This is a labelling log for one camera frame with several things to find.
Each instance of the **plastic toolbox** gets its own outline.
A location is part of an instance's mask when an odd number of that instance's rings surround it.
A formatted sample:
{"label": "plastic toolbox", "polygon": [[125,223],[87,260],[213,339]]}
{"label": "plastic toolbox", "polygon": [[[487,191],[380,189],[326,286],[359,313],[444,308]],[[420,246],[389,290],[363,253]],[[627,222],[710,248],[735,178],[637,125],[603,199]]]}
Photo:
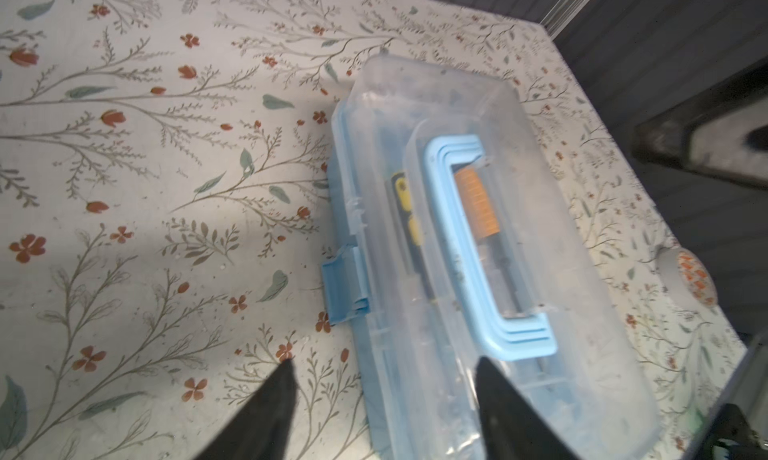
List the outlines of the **plastic toolbox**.
{"label": "plastic toolbox", "polygon": [[484,458],[487,356],[582,458],[642,457],[656,401],[515,90],[376,56],[332,128],[326,306],[352,323],[379,454]]}

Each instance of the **floral tablecloth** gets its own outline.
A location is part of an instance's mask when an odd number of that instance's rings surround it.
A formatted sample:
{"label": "floral tablecloth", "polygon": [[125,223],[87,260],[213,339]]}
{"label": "floral tablecloth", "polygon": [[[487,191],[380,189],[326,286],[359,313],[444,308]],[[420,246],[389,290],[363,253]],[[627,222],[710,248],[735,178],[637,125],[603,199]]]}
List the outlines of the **floral tablecloth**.
{"label": "floral tablecloth", "polygon": [[328,120],[387,53],[502,76],[676,458],[744,347],[655,272],[674,238],[544,29],[428,0],[0,0],[0,458],[191,458],[279,362],[288,458],[375,457],[323,311]]}

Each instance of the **toolbox latch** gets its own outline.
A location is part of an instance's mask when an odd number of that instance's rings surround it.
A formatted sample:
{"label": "toolbox latch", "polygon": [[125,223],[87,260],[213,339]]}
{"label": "toolbox latch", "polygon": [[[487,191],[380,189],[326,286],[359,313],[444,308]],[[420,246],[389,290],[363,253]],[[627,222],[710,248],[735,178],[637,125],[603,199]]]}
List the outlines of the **toolbox latch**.
{"label": "toolbox latch", "polygon": [[370,311],[366,261],[357,246],[342,246],[332,260],[322,264],[322,282],[331,325]]}

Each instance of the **red flower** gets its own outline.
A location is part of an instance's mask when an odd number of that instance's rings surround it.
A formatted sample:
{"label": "red flower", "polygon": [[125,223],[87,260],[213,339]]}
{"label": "red flower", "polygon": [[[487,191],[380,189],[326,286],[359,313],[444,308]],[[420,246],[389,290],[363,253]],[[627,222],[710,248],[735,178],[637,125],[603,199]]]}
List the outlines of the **red flower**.
{"label": "red flower", "polygon": [[290,341],[287,345],[281,345],[279,349],[277,349],[277,359],[281,362],[284,362],[285,360],[293,359],[293,353],[290,352],[290,350],[293,348],[293,345],[291,345]]}
{"label": "red flower", "polygon": [[200,380],[199,383],[197,383],[197,385],[195,385],[194,378],[190,378],[186,382],[184,382],[184,386],[187,388],[190,388],[190,390],[187,390],[187,392],[181,396],[182,402],[188,402],[192,397],[194,397],[195,401],[202,400],[203,392],[201,392],[200,390],[208,386],[208,379],[203,378],[202,380]]}
{"label": "red flower", "polygon": [[197,36],[193,35],[190,32],[188,32],[184,36],[180,36],[180,38],[181,38],[181,41],[184,42],[184,45],[187,48],[191,48],[192,46],[199,46],[200,45],[200,38],[198,38]]}
{"label": "red flower", "polygon": [[325,330],[326,333],[331,333],[331,324],[328,321],[328,314],[321,311],[317,316],[317,323],[315,323],[315,331]]}
{"label": "red flower", "polygon": [[107,352],[105,352],[104,350],[101,350],[99,353],[94,354],[93,346],[87,346],[84,349],[82,349],[80,352],[82,353],[83,358],[77,360],[76,362],[73,362],[72,369],[79,370],[79,369],[82,369],[84,366],[85,367],[84,370],[88,373],[96,369],[96,362],[100,362],[101,360],[104,359],[105,356],[107,356]]}
{"label": "red flower", "polygon": [[186,78],[187,80],[192,80],[197,77],[197,70],[194,69],[194,66],[180,66],[179,73],[181,73],[182,78]]}
{"label": "red flower", "polygon": [[104,210],[109,209],[109,206],[104,202],[90,202],[85,206],[85,209],[91,213],[101,213]]}
{"label": "red flower", "polygon": [[235,299],[235,297],[230,298],[230,305],[234,305],[232,307],[232,312],[237,313],[238,310],[245,310],[248,308],[248,305],[245,304],[245,295],[240,295],[240,299]]}
{"label": "red flower", "polygon": [[8,55],[8,58],[11,59],[14,63],[16,63],[19,66],[31,66],[38,64],[38,60],[40,59],[40,56],[37,56],[34,54],[34,50],[27,50],[26,48],[17,48],[14,51],[11,51],[11,54]]}
{"label": "red flower", "polygon": [[42,236],[34,236],[33,234],[24,235],[22,237],[21,244],[16,242],[11,243],[8,248],[12,252],[16,252],[16,261],[19,263],[27,263],[30,260],[30,255],[39,256],[45,253],[45,238]]}
{"label": "red flower", "polygon": [[104,125],[114,128],[115,123],[123,123],[125,121],[125,115],[117,109],[108,109],[101,114],[101,121],[104,122]]}
{"label": "red flower", "polygon": [[328,123],[328,119],[326,118],[326,112],[324,111],[315,111],[315,114],[312,115],[312,119],[317,121],[318,125],[322,125],[323,123]]}
{"label": "red flower", "polygon": [[109,236],[110,240],[117,240],[118,243],[125,243],[125,240],[128,238],[133,238],[134,233],[133,232],[126,232],[128,228],[125,226],[119,226],[118,227],[118,233],[112,233]]}
{"label": "red flower", "polygon": [[106,16],[109,14],[109,8],[106,7],[106,5],[94,5],[93,9],[90,12],[93,15],[93,18],[99,18],[100,16]]}

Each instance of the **tape roll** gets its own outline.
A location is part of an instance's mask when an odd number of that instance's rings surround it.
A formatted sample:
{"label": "tape roll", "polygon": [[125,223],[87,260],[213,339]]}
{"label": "tape roll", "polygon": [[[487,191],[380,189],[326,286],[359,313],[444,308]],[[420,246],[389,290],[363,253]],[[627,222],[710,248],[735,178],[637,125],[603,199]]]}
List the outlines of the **tape roll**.
{"label": "tape roll", "polygon": [[657,266],[667,293],[681,308],[696,311],[702,305],[708,308],[717,305],[712,276],[690,250],[667,249],[659,254]]}

